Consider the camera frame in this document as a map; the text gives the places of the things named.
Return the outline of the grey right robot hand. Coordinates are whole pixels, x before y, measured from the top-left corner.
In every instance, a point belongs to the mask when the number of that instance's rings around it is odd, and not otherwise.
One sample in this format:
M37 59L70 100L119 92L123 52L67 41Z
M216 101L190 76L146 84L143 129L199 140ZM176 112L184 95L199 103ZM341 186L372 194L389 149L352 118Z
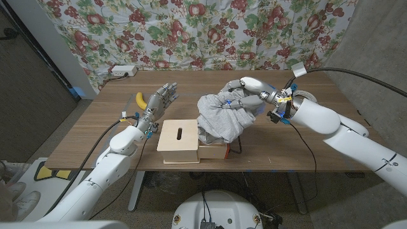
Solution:
M256 78L245 76L239 80L229 81L222 92L233 92L241 90L246 93L241 99L227 100L222 108L240 109L240 108L257 108L264 102L273 104L276 108L288 108L293 105L293 98L290 95L284 95L275 87Z

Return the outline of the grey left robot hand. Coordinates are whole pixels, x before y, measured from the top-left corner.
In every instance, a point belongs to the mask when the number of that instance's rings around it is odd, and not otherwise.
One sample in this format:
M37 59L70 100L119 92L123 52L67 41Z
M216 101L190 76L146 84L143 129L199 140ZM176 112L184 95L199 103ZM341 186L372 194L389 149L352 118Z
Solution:
M166 83L160 87L148 100L146 109L139 121L138 128L148 128L158 121L165 110L179 97L176 94L177 82Z

